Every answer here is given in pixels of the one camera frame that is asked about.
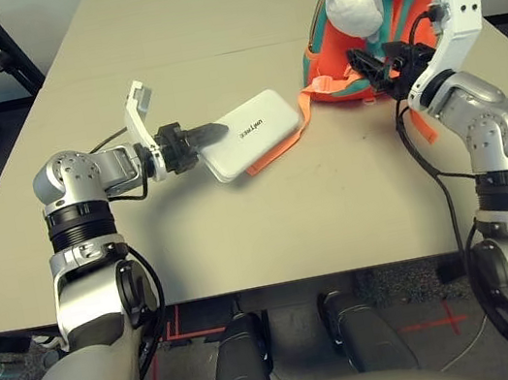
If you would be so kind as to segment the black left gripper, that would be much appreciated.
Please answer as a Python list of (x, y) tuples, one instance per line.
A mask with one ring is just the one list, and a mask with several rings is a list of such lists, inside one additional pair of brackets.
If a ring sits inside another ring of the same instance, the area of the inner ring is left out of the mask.
[(160, 147), (166, 171), (183, 174), (198, 163), (198, 149), (219, 143), (229, 132), (221, 123), (207, 123), (190, 130), (183, 130), (179, 123), (162, 126), (154, 140)]

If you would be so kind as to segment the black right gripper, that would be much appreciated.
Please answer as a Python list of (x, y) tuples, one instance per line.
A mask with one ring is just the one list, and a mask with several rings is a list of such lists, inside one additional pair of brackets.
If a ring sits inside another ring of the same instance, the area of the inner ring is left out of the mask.
[(434, 48), (424, 43), (404, 41), (381, 46), (385, 62), (360, 48), (346, 51), (352, 70), (361, 75), (376, 90), (386, 89), (394, 99), (405, 98), (434, 55)]

